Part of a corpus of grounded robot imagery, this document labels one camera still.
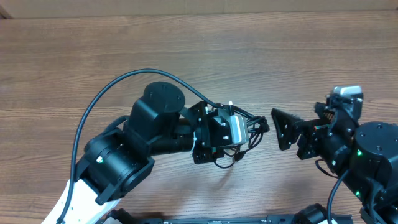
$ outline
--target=wooden table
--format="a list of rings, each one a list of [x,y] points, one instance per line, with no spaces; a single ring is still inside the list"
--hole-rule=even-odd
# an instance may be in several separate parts
[[[163,69],[215,102],[265,115],[271,131],[228,170],[195,165],[190,153],[156,156],[152,174],[119,207],[175,218],[296,213],[326,205],[335,179],[314,159],[300,161],[296,146],[278,149],[271,109],[314,119],[313,104],[333,85],[357,83],[365,94],[361,123],[397,122],[398,11],[0,21],[1,223],[47,216],[69,178],[86,106],[114,77],[138,68]],[[170,81],[140,75],[112,88],[86,122],[79,156],[159,80]],[[187,106],[199,101],[182,90]],[[342,186],[333,211],[360,221],[360,206]]]

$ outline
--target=wooden surface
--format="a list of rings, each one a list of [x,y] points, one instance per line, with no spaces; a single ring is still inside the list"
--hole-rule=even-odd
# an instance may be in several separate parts
[[[313,104],[333,85],[363,86],[360,123],[397,122],[397,11],[3,20],[0,29],[1,223],[47,216],[68,180],[86,106],[130,70],[176,74],[209,99],[232,100],[271,125],[232,169],[195,165],[189,153],[156,156],[152,174],[119,204],[133,214],[248,217],[326,205],[335,179],[313,159],[300,161],[296,146],[278,149],[270,112],[278,107],[314,119]],[[112,88],[86,122],[79,155],[159,80],[167,79],[140,75]],[[187,106],[199,100],[182,90]],[[360,221],[359,209],[342,186],[333,211]]]
[[[395,10],[398,0],[0,0],[6,18]]]

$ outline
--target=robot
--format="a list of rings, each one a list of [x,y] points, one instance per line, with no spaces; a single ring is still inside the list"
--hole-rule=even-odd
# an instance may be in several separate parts
[[[117,82],[140,73],[157,73],[188,88],[203,101],[190,108],[175,85],[149,84],[133,105],[129,116],[112,122],[85,146],[76,164],[76,152],[85,120],[101,96]],[[327,208],[309,206],[295,215],[212,220],[138,220],[126,211],[112,210],[151,172],[151,156],[191,152],[195,164],[212,162],[227,169],[240,161],[262,140],[269,125],[264,116],[254,116],[235,106],[214,103],[184,81],[161,70],[143,69],[126,73],[106,85],[87,107],[76,131],[70,180],[48,217],[47,223],[339,223],[350,224],[350,215],[334,215],[331,205],[341,182],[363,203],[366,223],[398,223],[398,126],[383,122],[358,124],[363,104],[360,86],[337,86],[326,103],[315,103],[319,119],[304,121],[272,109],[279,147],[297,143],[300,159],[320,156],[338,179]],[[228,156],[229,166],[217,159]]]

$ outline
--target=cable connector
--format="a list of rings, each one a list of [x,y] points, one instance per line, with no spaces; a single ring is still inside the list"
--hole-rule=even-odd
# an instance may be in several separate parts
[[[235,156],[234,156],[235,162],[240,161],[240,160],[243,158],[243,156],[244,156],[245,154],[246,154],[246,151],[237,152],[237,153],[235,154]]]

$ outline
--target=robotic arm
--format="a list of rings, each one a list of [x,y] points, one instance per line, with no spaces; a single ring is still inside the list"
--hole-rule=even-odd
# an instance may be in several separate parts
[[[302,119],[272,109],[279,147],[297,142],[300,159],[320,156],[338,182],[343,181],[362,202],[366,223],[398,223],[398,126],[383,122],[358,124],[363,104],[360,86],[338,86],[315,103],[319,119]]]
[[[254,116],[232,102],[222,105],[207,100],[190,108],[184,106],[185,97],[175,85],[149,84],[134,103],[130,116],[118,118],[87,143],[76,167],[72,164],[74,178],[43,223],[95,223],[150,174],[153,155],[191,151],[195,164],[213,162],[220,168],[229,168],[269,131],[265,117]],[[248,148],[241,150],[247,142]],[[223,167],[216,161],[225,155],[232,157],[232,163]],[[76,182],[73,194],[71,181]],[[58,218],[64,207],[66,215]]]

